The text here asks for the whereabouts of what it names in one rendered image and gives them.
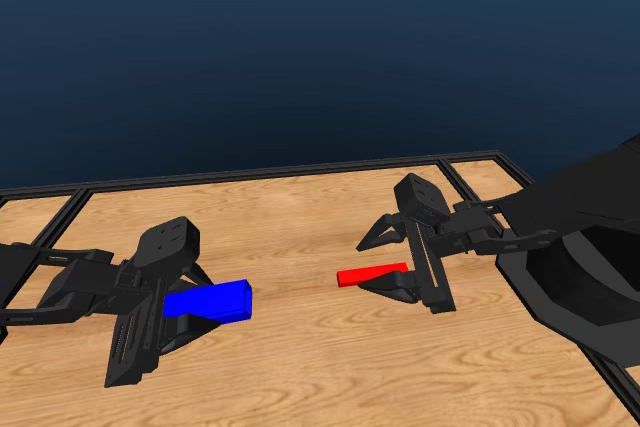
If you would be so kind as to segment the thin red peg bar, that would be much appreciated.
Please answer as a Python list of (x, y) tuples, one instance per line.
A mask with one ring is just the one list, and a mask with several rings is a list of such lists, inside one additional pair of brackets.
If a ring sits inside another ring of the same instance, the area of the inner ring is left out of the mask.
[(376, 265), (356, 269), (340, 270), (336, 273), (336, 279), (339, 287), (350, 287), (395, 271), (408, 272), (409, 269), (404, 262)]

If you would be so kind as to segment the blue hollow socket block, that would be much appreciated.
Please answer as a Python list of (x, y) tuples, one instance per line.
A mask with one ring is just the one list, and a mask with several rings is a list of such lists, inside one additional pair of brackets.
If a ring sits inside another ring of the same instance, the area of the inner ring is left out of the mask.
[(190, 288), (165, 297), (163, 316), (191, 314), (229, 324), (252, 317), (253, 291), (246, 279)]

